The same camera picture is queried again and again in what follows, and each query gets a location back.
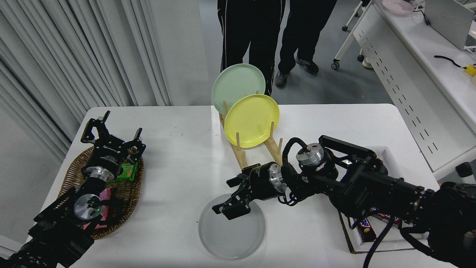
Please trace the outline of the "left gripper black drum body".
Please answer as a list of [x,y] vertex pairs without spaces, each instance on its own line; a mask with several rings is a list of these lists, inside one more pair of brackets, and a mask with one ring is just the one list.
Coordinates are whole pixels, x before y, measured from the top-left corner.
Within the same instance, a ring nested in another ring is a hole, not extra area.
[[88,160],[88,176],[102,174],[105,178],[117,178],[121,173],[122,164],[128,155],[125,141],[110,135],[94,141],[94,148]]

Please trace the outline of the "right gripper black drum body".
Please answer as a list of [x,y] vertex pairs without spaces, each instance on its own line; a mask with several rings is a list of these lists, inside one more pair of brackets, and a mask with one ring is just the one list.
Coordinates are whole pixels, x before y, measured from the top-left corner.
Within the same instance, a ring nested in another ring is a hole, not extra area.
[[257,163],[249,175],[249,182],[251,186],[250,197],[253,200],[270,200],[277,197],[277,190],[271,182],[272,167],[276,167],[277,163],[265,163],[261,165]]

